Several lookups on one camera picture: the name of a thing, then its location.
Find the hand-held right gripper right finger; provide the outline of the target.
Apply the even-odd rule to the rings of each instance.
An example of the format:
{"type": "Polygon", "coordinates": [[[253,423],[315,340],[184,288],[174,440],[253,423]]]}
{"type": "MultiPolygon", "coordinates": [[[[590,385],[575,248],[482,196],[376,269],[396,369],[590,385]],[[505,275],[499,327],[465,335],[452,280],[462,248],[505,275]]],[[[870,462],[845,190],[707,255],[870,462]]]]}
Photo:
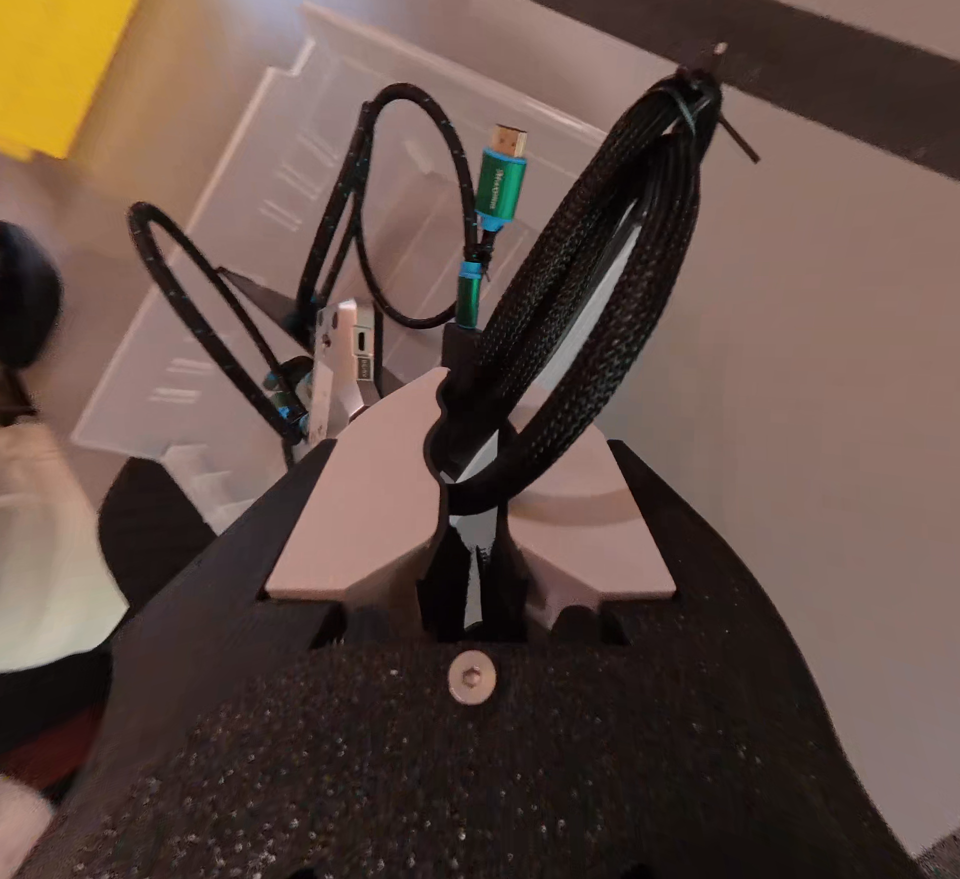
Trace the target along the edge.
{"type": "Polygon", "coordinates": [[[676,594],[654,536],[606,437],[587,426],[546,472],[497,512],[493,557],[520,634],[550,631],[569,608],[676,594]]]}

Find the yellow plastic bin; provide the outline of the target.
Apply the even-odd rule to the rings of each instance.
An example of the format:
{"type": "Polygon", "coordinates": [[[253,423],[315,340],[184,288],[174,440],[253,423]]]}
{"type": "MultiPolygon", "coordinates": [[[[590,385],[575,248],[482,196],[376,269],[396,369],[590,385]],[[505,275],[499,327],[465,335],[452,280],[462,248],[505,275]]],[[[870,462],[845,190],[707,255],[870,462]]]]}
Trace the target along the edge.
{"type": "Polygon", "coordinates": [[[1,0],[1,150],[63,159],[139,0],[1,0]]]}

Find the silver HDMI switch box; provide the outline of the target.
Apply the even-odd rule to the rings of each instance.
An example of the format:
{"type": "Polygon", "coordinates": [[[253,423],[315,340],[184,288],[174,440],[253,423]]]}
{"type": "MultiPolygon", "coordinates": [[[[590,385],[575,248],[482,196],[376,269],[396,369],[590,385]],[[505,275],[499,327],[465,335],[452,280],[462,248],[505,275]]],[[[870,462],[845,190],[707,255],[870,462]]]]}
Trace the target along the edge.
{"type": "Polygon", "coordinates": [[[372,302],[349,298],[321,310],[315,324],[306,442],[336,439],[381,397],[382,320],[372,302]]]}

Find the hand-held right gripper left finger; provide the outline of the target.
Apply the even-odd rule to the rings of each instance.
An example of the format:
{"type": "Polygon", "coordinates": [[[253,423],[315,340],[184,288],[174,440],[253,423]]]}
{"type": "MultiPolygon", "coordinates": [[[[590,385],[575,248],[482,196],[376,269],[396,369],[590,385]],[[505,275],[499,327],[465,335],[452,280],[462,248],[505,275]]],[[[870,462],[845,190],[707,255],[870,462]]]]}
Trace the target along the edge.
{"type": "Polygon", "coordinates": [[[265,583],[274,600],[375,608],[403,638],[425,631],[417,581],[441,518],[426,440],[441,419],[436,367],[382,398],[336,438],[265,583]]]}

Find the person's left forearm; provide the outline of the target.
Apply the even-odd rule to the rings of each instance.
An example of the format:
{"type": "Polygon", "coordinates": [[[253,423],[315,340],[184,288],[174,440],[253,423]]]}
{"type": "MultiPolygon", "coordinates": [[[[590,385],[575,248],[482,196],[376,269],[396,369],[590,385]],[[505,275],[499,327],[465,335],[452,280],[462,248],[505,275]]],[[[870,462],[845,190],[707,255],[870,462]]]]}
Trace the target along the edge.
{"type": "Polygon", "coordinates": [[[1,671],[39,668],[107,640],[128,609],[98,519],[54,433],[1,429],[1,671]]]}

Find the clear plastic bin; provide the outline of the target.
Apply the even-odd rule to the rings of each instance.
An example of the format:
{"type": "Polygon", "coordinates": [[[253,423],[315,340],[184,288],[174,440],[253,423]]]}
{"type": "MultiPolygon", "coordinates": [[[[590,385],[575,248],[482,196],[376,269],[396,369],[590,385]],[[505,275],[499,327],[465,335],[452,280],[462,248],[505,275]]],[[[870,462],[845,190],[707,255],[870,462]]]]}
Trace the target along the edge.
{"type": "MultiPolygon", "coordinates": [[[[428,93],[471,173],[495,126],[527,131],[518,208],[495,241],[489,316],[605,133],[402,38],[310,3],[288,70],[267,69],[184,232],[210,261],[295,297],[361,106],[399,82],[428,93]]],[[[390,303],[450,306],[463,259],[461,200],[441,133],[409,102],[379,118],[364,203],[366,249],[390,303]]],[[[282,445],[153,287],[74,431],[78,445],[160,462],[215,535],[285,472],[282,445]]]]}

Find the black mesh cable silver plug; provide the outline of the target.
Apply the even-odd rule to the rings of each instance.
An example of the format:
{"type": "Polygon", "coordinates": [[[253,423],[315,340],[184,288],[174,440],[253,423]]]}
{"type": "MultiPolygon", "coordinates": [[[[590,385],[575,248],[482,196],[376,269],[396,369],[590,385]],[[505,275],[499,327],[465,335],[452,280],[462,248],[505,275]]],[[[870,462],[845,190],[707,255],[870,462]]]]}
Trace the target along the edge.
{"type": "Polygon", "coordinates": [[[507,504],[567,453],[608,405],[655,331],[687,257],[702,165],[716,129],[760,156],[723,116],[722,45],[707,67],[679,67],[618,118],[538,236],[479,333],[451,339],[428,452],[455,474],[508,424],[592,295],[618,235],[634,235],[613,290],[546,400],[491,463],[447,482],[450,514],[507,504]]]}

